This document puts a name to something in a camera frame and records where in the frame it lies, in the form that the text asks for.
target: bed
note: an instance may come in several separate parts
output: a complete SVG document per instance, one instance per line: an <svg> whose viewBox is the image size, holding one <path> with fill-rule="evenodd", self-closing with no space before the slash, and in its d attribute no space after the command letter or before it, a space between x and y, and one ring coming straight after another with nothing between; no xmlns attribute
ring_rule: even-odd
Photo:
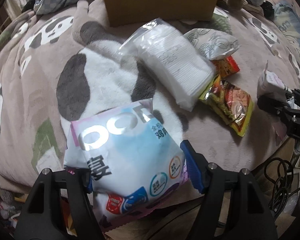
<svg viewBox="0 0 300 240"><path fill-rule="evenodd" d="M61 170L70 121L145 98L153 98L155 117L177 143L188 139L223 169L253 170L272 156L284 142L256 105L257 83L269 62L268 70L300 89L293 45L274 23L245 10L216 8L209 23L170 24L182 33L213 28L239 40L233 58L240 72L228 80L255 102L243 138L201 103L192 112L180 109L141 61L120 63L115 51L141 23L110 28L103 0L79 0L42 17L27 11L0 35L0 188L28 192L43 168ZM162 207L198 197L188 181Z"/></svg>

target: metal pin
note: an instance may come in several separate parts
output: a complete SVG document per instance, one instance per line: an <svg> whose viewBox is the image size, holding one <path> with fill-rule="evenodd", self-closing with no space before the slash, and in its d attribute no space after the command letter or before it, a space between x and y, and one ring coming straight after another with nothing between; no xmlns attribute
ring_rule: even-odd
<svg viewBox="0 0 300 240"><path fill-rule="evenodd" d="M217 168L217 165L215 163L209 163L208 167L209 167L209 169L214 170Z"/></svg>
<svg viewBox="0 0 300 240"><path fill-rule="evenodd" d="M49 168L44 168L44 169L42 170L42 173L43 173L44 175L47 175L49 172L50 172L50 169L49 169Z"/></svg>
<svg viewBox="0 0 300 240"><path fill-rule="evenodd" d="M243 168L241 171L244 175L248 175L250 173L250 171L247 168Z"/></svg>

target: stack of white napkins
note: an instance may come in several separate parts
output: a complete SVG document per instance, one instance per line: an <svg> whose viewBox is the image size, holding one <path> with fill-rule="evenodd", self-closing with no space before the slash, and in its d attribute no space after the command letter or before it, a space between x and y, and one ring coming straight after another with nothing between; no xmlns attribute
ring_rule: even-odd
<svg viewBox="0 0 300 240"><path fill-rule="evenodd" d="M170 25L157 25L133 41L138 56L183 109L192 111L215 75L214 65Z"/></svg>

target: black cable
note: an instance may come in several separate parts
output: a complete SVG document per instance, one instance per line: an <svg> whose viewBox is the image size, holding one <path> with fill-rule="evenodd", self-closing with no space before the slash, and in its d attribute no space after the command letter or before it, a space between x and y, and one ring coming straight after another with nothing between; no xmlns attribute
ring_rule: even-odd
<svg viewBox="0 0 300 240"><path fill-rule="evenodd" d="M273 161L280 162L277 167L277 173L278 173L277 180L271 179L266 172L267 167ZM283 167L283 173L284 173L283 176L281 176L281 173L280 173L281 166ZM289 180L289 181L288 181L288 175L287 175L288 171L291 172L291 180ZM284 207L286 206L288 199L293 194L298 192L300 190L300 188L296 189L295 191L293 191L289 194L289 190L291 188L291 184L293 181L293 166L287 160L283 160L281 158L276 157L276 158L266 161L264 174L265 174L265 177L274 184L274 187L272 190L272 197L269 202L269 208L270 208L270 210L272 210L274 212L274 220L276 220L278 218L278 216L281 214L281 212L283 211Z"/></svg>

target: red badge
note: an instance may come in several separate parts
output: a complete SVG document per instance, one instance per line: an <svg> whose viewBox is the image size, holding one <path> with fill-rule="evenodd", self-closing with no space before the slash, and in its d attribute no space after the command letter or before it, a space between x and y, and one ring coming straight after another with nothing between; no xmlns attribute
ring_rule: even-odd
<svg viewBox="0 0 300 240"><path fill-rule="evenodd" d="M116 194L109 194L109 199L106 209L112 214L120 215L120 206L122 204L122 197Z"/></svg>

